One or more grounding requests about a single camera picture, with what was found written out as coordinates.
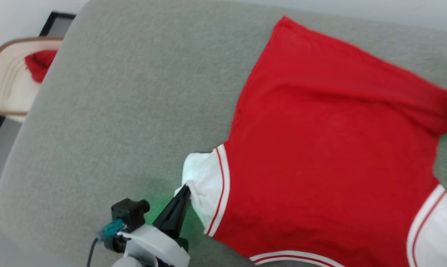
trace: white stripe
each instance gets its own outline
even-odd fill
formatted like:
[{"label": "white stripe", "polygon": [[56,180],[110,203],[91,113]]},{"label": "white stripe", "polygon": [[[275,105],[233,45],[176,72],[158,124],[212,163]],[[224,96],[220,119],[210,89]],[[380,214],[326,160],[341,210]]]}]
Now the white stripe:
[{"label": "white stripe", "polygon": [[219,212],[215,217],[215,221],[213,222],[212,228],[210,229],[209,236],[213,237],[217,229],[219,228],[220,222],[224,217],[225,209],[227,208],[228,196],[230,194],[230,170],[228,167],[227,161],[227,153],[225,152],[225,146],[223,144],[217,147],[217,150],[220,155],[220,161],[222,163],[222,172],[223,172],[223,192],[222,192],[222,201],[220,202]]},{"label": "white stripe", "polygon": [[433,192],[430,194],[430,196],[426,199],[423,206],[421,206],[420,211],[418,211],[418,214],[416,214],[415,219],[413,220],[413,223],[411,224],[410,231],[408,232],[408,238],[406,241],[406,253],[408,257],[408,263],[410,264],[410,267],[415,267],[415,259],[413,255],[413,246],[415,245],[415,237],[416,233],[418,232],[418,229],[420,229],[421,224],[427,217],[428,213],[432,209],[432,207],[436,204],[436,201],[439,200],[439,198],[442,196],[442,194],[446,190],[442,185],[438,185]]},{"label": "white stripe", "polygon": [[[301,261],[301,262],[309,262],[309,263],[316,264],[316,265],[319,265],[322,267],[328,267],[330,265],[333,265],[334,267],[344,267],[342,264],[336,262],[335,260],[331,260],[328,257],[324,257],[321,255],[308,253],[308,252],[295,251],[295,250],[283,250],[283,251],[259,254],[259,255],[250,257],[250,260],[257,261],[257,260],[260,260],[260,259],[266,258],[266,257],[272,257],[272,258],[268,258],[266,260],[261,260],[261,261],[257,262],[256,265],[260,265],[260,264],[263,264],[266,262],[278,261],[278,260],[294,260],[294,261]],[[307,257],[307,258],[311,258],[314,260],[320,260],[322,262],[325,262],[326,264],[323,264],[323,263],[320,263],[317,261],[312,261],[312,260],[305,260],[305,259],[298,258],[298,257]]]}]

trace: basket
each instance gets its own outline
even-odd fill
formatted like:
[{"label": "basket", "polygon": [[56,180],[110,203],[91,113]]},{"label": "basket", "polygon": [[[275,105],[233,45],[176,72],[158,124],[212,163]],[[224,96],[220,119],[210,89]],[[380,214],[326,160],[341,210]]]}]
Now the basket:
[{"label": "basket", "polygon": [[22,122],[40,89],[27,69],[24,57],[41,50],[58,50],[62,39],[17,39],[0,47],[0,115]]}]

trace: red fabric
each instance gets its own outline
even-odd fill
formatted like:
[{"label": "red fabric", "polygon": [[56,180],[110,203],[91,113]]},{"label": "red fabric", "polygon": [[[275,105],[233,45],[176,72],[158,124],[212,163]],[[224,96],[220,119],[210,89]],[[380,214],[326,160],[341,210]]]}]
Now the red fabric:
[{"label": "red fabric", "polygon": [[237,103],[213,237],[245,257],[296,250],[407,267],[446,132],[447,91],[284,17]]},{"label": "red fabric", "polygon": [[36,82],[42,83],[56,54],[57,50],[43,50],[24,58],[27,69]]}]

